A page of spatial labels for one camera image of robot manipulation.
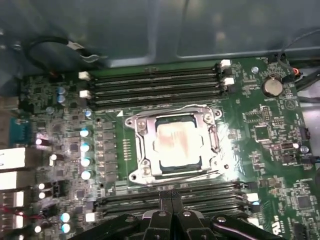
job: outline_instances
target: black cable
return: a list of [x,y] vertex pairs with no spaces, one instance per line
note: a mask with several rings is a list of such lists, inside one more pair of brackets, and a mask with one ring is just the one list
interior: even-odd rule
[[36,60],[32,55],[31,55],[31,50],[38,46],[39,44],[43,43],[57,43],[57,44],[63,44],[66,45],[67,47],[71,48],[72,50],[76,51],[84,61],[87,63],[93,64],[96,68],[102,68],[101,63],[97,62],[99,56],[90,53],[88,50],[86,50],[83,46],[80,44],[73,42],[69,39],[63,38],[63,37],[58,37],[58,36],[40,36],[37,37],[33,40],[29,40],[27,42],[22,43],[22,49],[23,53],[34,66],[37,68],[40,68],[44,70],[45,72],[49,72],[51,75],[56,75],[53,70],[51,70],[49,67],[47,67],[45,64],[43,64],[41,61]]
[[320,97],[299,96],[300,103],[320,104]]
[[301,36],[296,37],[294,40],[292,40],[290,43],[283,45],[282,49],[278,52],[277,56],[276,56],[276,60],[277,62],[284,68],[289,69],[290,71],[293,71],[293,67],[284,63],[283,61],[281,61],[281,56],[285,53],[286,49],[289,48],[290,46],[292,46],[293,44],[295,44],[296,42],[298,42],[301,39],[304,39],[308,36],[311,36],[313,34],[316,33],[320,33],[320,28],[304,33]]
[[320,80],[320,69],[315,72],[303,77],[301,80],[295,83],[296,90],[298,92],[310,87],[314,83]]
[[55,75],[54,71],[50,70],[45,64],[43,64],[41,61],[38,61],[34,59],[34,57],[31,56],[31,50],[36,47],[39,44],[42,43],[57,43],[57,44],[63,44],[67,45],[68,44],[68,39],[65,39],[63,37],[58,37],[58,36],[42,36],[42,37],[37,37],[34,40],[24,42],[22,44],[22,49],[23,53],[34,66],[36,66],[39,69],[44,70],[45,72],[49,72],[52,75]]

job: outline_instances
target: motherboard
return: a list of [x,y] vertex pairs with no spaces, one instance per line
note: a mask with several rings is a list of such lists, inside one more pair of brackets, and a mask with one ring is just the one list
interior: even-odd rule
[[252,57],[26,77],[17,106],[1,106],[0,233],[69,239],[175,189],[206,218],[320,239],[317,158],[289,74]]

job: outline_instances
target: cable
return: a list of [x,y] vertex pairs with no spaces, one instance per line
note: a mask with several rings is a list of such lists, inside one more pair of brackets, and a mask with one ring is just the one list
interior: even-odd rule
[[7,208],[7,207],[5,207],[3,205],[0,205],[0,210],[4,211],[5,213],[8,213],[8,214],[21,216],[24,219],[43,219],[43,216],[41,216],[41,215],[30,215],[30,216],[29,215],[25,215],[22,211],[13,210],[13,209]]
[[289,69],[291,71],[293,71],[293,67],[291,67],[290,65],[284,63],[283,61],[281,61],[281,56],[285,53],[286,49],[289,48],[290,46],[292,46],[293,44],[295,44],[296,42],[298,42],[301,39],[304,39],[308,36],[311,36],[313,34],[316,33],[320,33],[320,28],[304,33],[301,36],[296,37],[293,41],[291,41],[290,43],[288,43],[287,45],[283,45],[282,49],[278,52],[277,56],[276,56],[276,60],[277,62],[284,68]]
[[301,103],[320,104],[320,97],[299,96],[298,98]]
[[39,44],[43,43],[57,43],[66,45],[67,47],[71,48],[72,50],[76,51],[82,58],[83,61],[86,63],[90,63],[96,66],[100,67],[101,65],[97,62],[95,63],[100,57],[96,54],[91,54],[88,50],[85,49],[82,45],[73,42],[69,39],[58,37],[58,36],[40,36],[33,40],[29,40],[27,42],[22,43],[22,49],[23,53],[34,66],[36,66],[39,69],[44,70],[45,72],[49,72],[51,75],[56,76],[56,73],[48,68],[45,64],[43,64],[41,61],[36,60],[33,56],[31,56],[31,50],[38,46]]
[[301,80],[295,83],[296,90],[298,92],[310,87],[314,83],[320,80],[320,69],[315,72],[303,77]]

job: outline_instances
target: screw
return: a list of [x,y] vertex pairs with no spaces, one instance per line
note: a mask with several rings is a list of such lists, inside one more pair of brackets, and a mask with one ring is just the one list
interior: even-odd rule
[[223,217],[223,216],[218,216],[216,218],[216,220],[219,222],[219,223],[225,223],[227,220]]
[[252,72],[253,74],[257,74],[257,73],[259,72],[259,68],[258,68],[257,66],[253,66],[253,67],[251,68],[251,72]]
[[191,216],[191,212],[185,211],[185,212],[183,213],[183,216],[185,216],[185,217],[190,217],[190,216]]
[[307,154],[309,152],[309,148],[307,146],[301,146],[300,147],[300,152],[302,154]]
[[137,125],[138,125],[139,129],[141,129],[141,130],[146,128],[146,123],[144,121],[139,121],[137,123]]
[[151,169],[148,166],[145,166],[142,170],[143,170],[143,175],[144,176],[147,176],[147,175],[149,175],[151,173]]
[[207,122],[207,123],[210,123],[212,121],[212,117],[211,117],[211,114],[207,113],[204,115],[204,120]]
[[166,216],[166,215],[167,215],[167,214],[166,214],[165,211],[162,211],[162,212],[159,213],[159,216],[160,216],[160,217],[164,217],[164,216]]
[[132,217],[132,216],[128,216],[127,218],[126,218],[126,222],[127,223],[131,223],[131,222],[133,222],[135,219]]

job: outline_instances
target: cpu socket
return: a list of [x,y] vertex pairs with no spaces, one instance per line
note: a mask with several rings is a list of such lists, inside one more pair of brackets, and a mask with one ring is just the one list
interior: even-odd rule
[[219,152],[215,120],[222,112],[207,105],[140,112],[125,120],[135,131],[138,184],[156,184],[212,171]]

